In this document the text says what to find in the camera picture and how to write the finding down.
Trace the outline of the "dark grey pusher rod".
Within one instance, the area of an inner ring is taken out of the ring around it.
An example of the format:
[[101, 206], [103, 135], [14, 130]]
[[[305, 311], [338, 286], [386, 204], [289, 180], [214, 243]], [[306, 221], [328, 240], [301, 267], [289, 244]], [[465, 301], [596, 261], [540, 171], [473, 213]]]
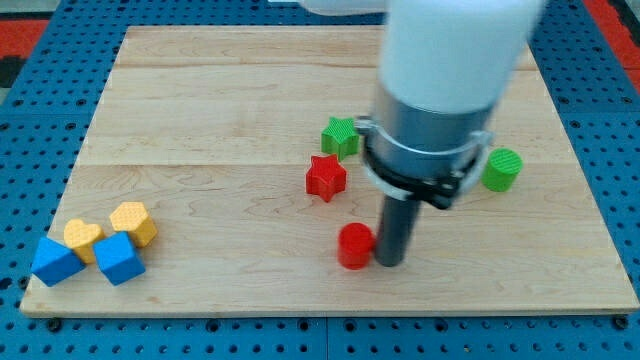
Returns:
[[395, 267], [404, 260], [420, 206], [417, 200], [384, 197], [374, 253], [379, 264]]

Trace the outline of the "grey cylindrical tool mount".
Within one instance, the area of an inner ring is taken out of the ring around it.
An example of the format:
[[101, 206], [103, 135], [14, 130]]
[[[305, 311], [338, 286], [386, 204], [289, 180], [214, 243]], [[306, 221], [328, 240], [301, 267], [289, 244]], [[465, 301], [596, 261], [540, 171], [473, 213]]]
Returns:
[[434, 111], [378, 84], [371, 115], [356, 121], [367, 177], [385, 200], [450, 208], [482, 178], [494, 138], [486, 129], [492, 110]]

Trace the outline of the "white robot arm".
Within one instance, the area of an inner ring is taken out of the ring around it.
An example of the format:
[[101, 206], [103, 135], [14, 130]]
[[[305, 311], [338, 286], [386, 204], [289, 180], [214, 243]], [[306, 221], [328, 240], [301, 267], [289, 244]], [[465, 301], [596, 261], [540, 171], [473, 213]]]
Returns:
[[384, 13], [371, 113], [356, 119], [362, 160], [384, 193], [375, 245], [405, 257], [421, 204], [450, 208], [481, 179], [487, 123], [544, 0], [296, 0], [321, 16]]

